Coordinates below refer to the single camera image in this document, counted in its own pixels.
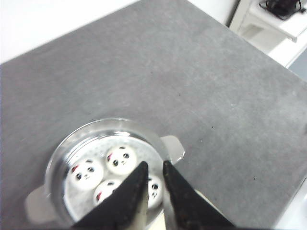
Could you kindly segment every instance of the panda eye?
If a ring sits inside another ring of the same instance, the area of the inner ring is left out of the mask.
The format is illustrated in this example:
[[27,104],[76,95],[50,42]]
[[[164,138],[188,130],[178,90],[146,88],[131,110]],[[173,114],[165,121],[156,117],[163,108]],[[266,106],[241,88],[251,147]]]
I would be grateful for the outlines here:
[[158,189],[158,185],[157,184],[153,184],[152,185],[152,189],[154,189],[154,190]]
[[89,167],[89,168],[87,168],[87,170],[88,170],[89,172],[91,172],[91,173],[95,171],[93,167]]
[[76,177],[77,177],[78,180],[80,180],[81,177],[82,177],[81,173],[78,173],[78,174],[76,175]]

